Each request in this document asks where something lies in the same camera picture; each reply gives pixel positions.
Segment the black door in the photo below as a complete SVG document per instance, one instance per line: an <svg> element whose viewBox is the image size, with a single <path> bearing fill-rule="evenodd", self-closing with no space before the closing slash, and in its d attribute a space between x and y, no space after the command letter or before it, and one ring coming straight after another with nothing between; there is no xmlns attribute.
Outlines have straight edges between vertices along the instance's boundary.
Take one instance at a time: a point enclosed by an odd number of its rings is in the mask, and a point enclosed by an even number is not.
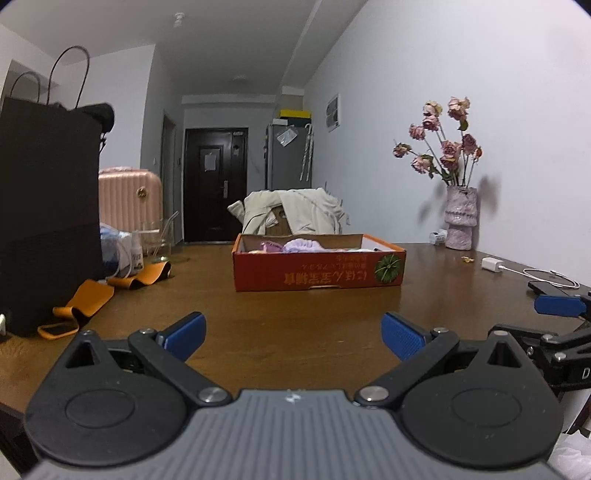
<svg viewBox="0 0 591 480"><path fill-rule="evenodd" d="M246 196L248 129L189 129L185 140L186 242L233 241L242 225L227 207Z"/></svg>

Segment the orange strap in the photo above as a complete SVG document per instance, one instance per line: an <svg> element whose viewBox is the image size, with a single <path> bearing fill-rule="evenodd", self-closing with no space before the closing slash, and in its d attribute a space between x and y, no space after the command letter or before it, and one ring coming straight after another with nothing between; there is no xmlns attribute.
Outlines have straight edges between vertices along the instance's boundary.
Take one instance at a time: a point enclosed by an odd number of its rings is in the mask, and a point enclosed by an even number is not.
<svg viewBox="0 0 591 480"><path fill-rule="evenodd" d="M170 274L170 263L150 263L144 266L144 269L139 272L135 277L118 278L113 277L107 280L109 285L114 287L126 288L127 290L133 290L134 288L140 288L143 286L151 285L159 280L168 278Z"/></svg>
<svg viewBox="0 0 591 480"><path fill-rule="evenodd" d="M65 307L54 307L53 315L59 322L37 327L40 336L48 340L57 340L74 335L80 330L80 323L86 324L114 295L115 288L140 288L168 278L170 263L148 264L135 277L110 278L107 285L86 280Z"/></svg>

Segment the black bag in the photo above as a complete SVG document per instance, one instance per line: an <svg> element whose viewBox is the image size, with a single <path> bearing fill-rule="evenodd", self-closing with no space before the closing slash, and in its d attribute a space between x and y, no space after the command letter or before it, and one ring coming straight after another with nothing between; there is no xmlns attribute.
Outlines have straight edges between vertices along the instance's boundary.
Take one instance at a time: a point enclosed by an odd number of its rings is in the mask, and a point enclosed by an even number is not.
<svg viewBox="0 0 591 480"><path fill-rule="evenodd" d="M85 280L103 277L98 171L88 114L6 98L0 113L0 313L34 335Z"/></svg>

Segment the paper bag handle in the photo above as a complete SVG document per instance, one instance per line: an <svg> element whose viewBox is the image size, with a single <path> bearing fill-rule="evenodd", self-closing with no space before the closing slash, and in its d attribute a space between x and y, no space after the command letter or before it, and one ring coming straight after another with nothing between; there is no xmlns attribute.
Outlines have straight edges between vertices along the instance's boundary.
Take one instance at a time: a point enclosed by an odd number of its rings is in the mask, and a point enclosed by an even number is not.
<svg viewBox="0 0 591 480"><path fill-rule="evenodd" d="M32 70L29 70L25 73L21 73L17 79L14 81L14 83L12 84L12 88L10 89L10 93L8 94L9 97L12 96L12 93L14 91L14 87L17 84L17 82L23 78L25 75L31 75L32 77L35 77L35 80L37 80L37 103L39 103L39 100L41 99L41 77L37 74L37 72L34 72Z"/></svg>
<svg viewBox="0 0 591 480"><path fill-rule="evenodd" d="M84 90L84 84L86 83L86 77L88 77L88 70L90 68L90 53L88 53L88 50L86 50L84 47L80 46L80 45L74 45L70 48L65 49L61 55L57 58L56 62L53 64L53 68L51 69L51 73L49 74L49 87L47 89L47 101L46 101L46 105L49 105L49 95L51 93L51 77L53 77L53 71L56 69L58 62L61 60L61 58L68 53L70 50L72 49L76 49L76 50L81 50L82 52L84 52L84 55L86 55L86 73L84 74L84 80L82 80L82 87L80 87L80 93L78 94L78 100L76 101L76 107L78 108L78 104L80 103L80 97L82 96L82 90Z"/></svg>

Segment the blue gripper pad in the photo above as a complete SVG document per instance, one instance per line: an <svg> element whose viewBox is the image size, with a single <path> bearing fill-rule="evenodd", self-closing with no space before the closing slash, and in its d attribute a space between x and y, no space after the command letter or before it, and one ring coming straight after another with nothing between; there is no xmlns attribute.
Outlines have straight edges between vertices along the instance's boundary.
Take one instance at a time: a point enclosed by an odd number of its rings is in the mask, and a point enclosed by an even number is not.
<svg viewBox="0 0 591 480"><path fill-rule="evenodd" d="M586 305L578 297L554 297L540 295L534 300L534 308L538 313L558 315L560 317L578 317L587 311Z"/></svg>
<svg viewBox="0 0 591 480"><path fill-rule="evenodd" d="M203 345L207 333L205 316L193 312L156 336L156 342L181 362Z"/></svg>
<svg viewBox="0 0 591 480"><path fill-rule="evenodd" d="M400 360L405 361L427 344L424 335L413 330L396 314L382 318L382 341Z"/></svg>

